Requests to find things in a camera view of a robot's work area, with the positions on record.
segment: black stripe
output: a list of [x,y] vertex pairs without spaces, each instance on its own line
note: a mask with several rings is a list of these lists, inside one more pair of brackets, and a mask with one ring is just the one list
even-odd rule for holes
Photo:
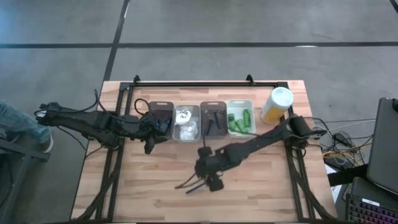
[[111,78],[113,63],[114,63],[114,59],[116,57],[116,52],[118,51],[118,44],[120,41],[120,36],[122,36],[122,30],[123,30],[123,25],[124,25],[124,21],[125,21],[124,16],[126,15],[126,11],[127,11],[129,2],[130,2],[130,0],[124,0],[124,2],[123,2],[122,11],[121,11],[120,17],[119,17],[118,28],[116,29],[116,33],[114,35],[111,53],[109,54],[109,59],[106,64],[103,81],[109,81],[109,79]]
[[125,49],[177,49],[227,47],[398,47],[397,41],[387,42],[197,42],[197,43],[122,43]]
[[87,49],[111,47],[112,44],[0,44],[0,49]]
[[396,0],[390,0],[392,7],[394,7],[394,9],[396,10],[396,13],[398,13],[398,4],[396,2]]

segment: green bottle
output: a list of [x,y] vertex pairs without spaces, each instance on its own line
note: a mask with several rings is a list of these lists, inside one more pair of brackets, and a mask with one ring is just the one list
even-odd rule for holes
[[228,115],[228,127],[231,131],[236,131],[236,123],[235,123],[235,115],[229,114]]
[[239,131],[244,133],[245,129],[244,129],[243,120],[242,119],[237,120],[236,125],[237,125]]
[[244,126],[246,128],[251,127],[251,122],[250,122],[250,113],[248,109],[243,110],[243,121],[244,121]]

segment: concrete floor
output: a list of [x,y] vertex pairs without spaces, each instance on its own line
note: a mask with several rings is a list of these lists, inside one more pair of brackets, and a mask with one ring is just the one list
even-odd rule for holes
[[[0,1],[0,44],[111,43],[123,0]],[[120,42],[397,41],[388,0],[131,0]],[[0,49],[0,96],[28,113],[57,101],[83,108],[101,88],[110,49]],[[111,80],[305,80],[314,116],[374,118],[398,96],[397,47],[119,49]],[[330,124],[337,127],[343,124]],[[373,124],[344,129],[367,136]],[[14,223],[68,220],[83,150],[54,130],[48,163],[32,166]]]

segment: wooden table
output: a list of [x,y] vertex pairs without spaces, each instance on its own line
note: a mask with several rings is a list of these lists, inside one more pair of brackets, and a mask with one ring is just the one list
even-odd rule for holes
[[[310,103],[304,82],[288,81],[294,94],[294,111],[311,116]],[[107,110],[114,110],[120,82],[104,82],[101,102]],[[172,101],[174,105],[199,105],[202,101],[249,99],[254,102],[257,133],[274,126],[259,119],[260,110],[271,93],[271,87],[145,87],[134,88],[134,99]],[[146,110],[142,103],[140,111]],[[131,114],[137,115],[134,108]],[[239,139],[212,140],[206,144],[213,149]],[[91,142],[88,152],[98,148]],[[210,192],[203,187],[191,195],[175,190],[193,174],[197,149],[201,143],[179,144],[173,140],[156,145],[151,155],[144,154],[144,145],[127,140],[118,196],[114,211],[115,222],[275,222],[297,221],[287,159],[282,142],[277,142],[249,156],[239,167],[224,173],[225,188]],[[86,159],[77,190],[72,218],[78,217],[91,203],[100,189],[106,150]],[[335,205],[326,176],[320,149],[307,148],[304,158],[310,188],[329,213],[336,216]],[[103,215],[108,211],[105,199]],[[303,209],[307,209],[303,193]]]

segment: jeans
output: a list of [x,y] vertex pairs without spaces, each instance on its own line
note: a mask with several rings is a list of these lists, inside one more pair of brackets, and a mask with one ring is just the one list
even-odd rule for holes
[[28,114],[14,109],[3,100],[0,100],[0,129],[3,129],[7,136],[27,133],[40,144],[49,140],[51,135],[48,127],[38,124]]

